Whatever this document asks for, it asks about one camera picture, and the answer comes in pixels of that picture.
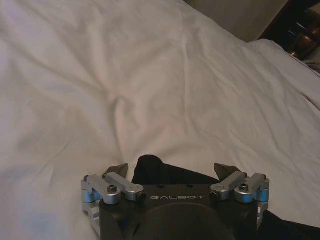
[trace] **wall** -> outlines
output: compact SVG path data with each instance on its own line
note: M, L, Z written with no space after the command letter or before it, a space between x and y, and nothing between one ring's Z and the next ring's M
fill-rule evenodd
M184 0L246 42L257 40L288 0Z

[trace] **wrinkled white fabric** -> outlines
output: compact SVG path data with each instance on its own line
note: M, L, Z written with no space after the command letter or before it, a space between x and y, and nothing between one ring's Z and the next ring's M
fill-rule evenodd
M180 0L0 1L0 238L96 239L80 181L154 154L320 227L320 78Z

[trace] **robotic hand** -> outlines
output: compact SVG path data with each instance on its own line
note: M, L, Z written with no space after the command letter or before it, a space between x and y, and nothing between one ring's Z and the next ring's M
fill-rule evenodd
M128 164L81 181L82 209L101 240L255 239L269 206L270 181L215 164L217 184L140 185Z

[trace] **bed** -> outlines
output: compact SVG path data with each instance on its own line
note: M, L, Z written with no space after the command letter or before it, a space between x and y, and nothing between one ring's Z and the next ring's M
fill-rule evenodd
M80 180L153 154L271 181L270 211L320 227L320 78L182 0L2 0L1 239L96 239Z

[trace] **black fabric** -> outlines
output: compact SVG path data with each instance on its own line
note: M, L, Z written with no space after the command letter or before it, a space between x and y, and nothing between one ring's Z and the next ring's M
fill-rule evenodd
M141 185L195 185L216 184L219 181L210 176L164 164L154 155L145 155L138 160L132 182ZM265 211L257 239L319 240L320 228L284 221L273 213Z

